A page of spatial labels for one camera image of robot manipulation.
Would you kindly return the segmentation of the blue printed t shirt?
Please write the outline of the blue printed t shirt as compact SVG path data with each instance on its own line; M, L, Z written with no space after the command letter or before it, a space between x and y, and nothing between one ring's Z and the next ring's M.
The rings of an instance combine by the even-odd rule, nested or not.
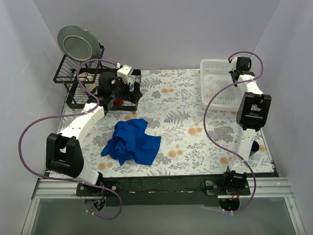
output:
M120 165L128 160L141 165L152 165L160 148L161 137L147 135L147 126L148 122L142 118L119 121L101 156L110 155Z

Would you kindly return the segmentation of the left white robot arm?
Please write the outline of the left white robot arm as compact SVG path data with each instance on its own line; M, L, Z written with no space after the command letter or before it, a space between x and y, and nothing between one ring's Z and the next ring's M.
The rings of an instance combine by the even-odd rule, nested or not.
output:
M92 195L100 195L104 190L102 177L85 163L81 143L93 126L114 108L114 101L121 99L133 104L138 103L142 97L140 78L140 75L136 75L130 84L127 84L124 83L120 72L100 73L98 85L90 91L80 115L60 133L47 137L47 169L84 182Z

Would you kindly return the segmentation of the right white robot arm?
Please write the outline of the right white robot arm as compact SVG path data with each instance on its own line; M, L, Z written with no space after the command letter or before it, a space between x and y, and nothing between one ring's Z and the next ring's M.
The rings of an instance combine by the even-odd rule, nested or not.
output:
M255 138L267 121L271 96L263 93L258 87L255 75L250 71L251 59L242 56L231 56L230 75L236 87L243 93L242 101L236 116L238 136L235 154L223 174L222 191L226 194L240 193L247 187L246 162L249 157L259 151L259 144Z

